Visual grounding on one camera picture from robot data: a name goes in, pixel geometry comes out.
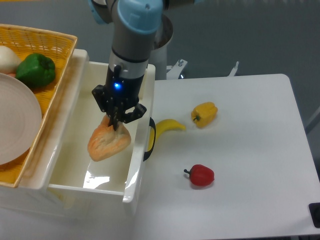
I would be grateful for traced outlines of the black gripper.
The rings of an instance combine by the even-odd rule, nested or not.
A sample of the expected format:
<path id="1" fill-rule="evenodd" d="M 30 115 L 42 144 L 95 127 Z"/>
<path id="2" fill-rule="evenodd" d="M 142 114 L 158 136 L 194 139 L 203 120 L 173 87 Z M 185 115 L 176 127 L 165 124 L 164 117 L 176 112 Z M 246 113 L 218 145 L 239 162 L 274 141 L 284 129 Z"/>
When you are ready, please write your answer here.
<path id="1" fill-rule="evenodd" d="M 116 131 L 120 123 L 128 124 L 140 119 L 147 108 L 139 103 L 139 92 L 143 77 L 125 78 L 124 67 L 116 65 L 107 69 L 104 85 L 97 85 L 92 95 L 101 110 L 109 117 L 108 126 Z"/>

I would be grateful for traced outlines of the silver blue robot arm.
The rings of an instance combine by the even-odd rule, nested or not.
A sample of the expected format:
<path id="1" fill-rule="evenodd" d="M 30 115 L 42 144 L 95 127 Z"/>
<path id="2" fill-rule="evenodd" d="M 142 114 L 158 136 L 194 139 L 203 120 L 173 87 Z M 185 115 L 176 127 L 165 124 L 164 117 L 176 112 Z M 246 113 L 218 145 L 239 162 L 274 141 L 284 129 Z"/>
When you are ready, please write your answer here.
<path id="1" fill-rule="evenodd" d="M 140 119 L 147 109 L 139 103 L 139 92 L 148 60 L 161 29 L 163 11 L 195 0 L 90 0 L 91 13 L 99 24 L 114 24 L 114 35 L 104 85 L 92 94 L 109 126 Z"/>

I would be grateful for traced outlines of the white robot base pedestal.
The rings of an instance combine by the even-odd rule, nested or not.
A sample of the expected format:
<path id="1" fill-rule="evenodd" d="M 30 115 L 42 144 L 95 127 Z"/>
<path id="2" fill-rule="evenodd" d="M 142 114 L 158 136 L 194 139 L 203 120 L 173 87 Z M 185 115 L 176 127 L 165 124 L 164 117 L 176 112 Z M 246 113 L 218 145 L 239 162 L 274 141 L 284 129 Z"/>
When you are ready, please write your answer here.
<path id="1" fill-rule="evenodd" d="M 167 47 L 172 40 L 173 33 L 171 20 L 163 14 L 148 60 L 149 64 L 155 66 L 155 80 L 165 80 L 167 78 Z"/>

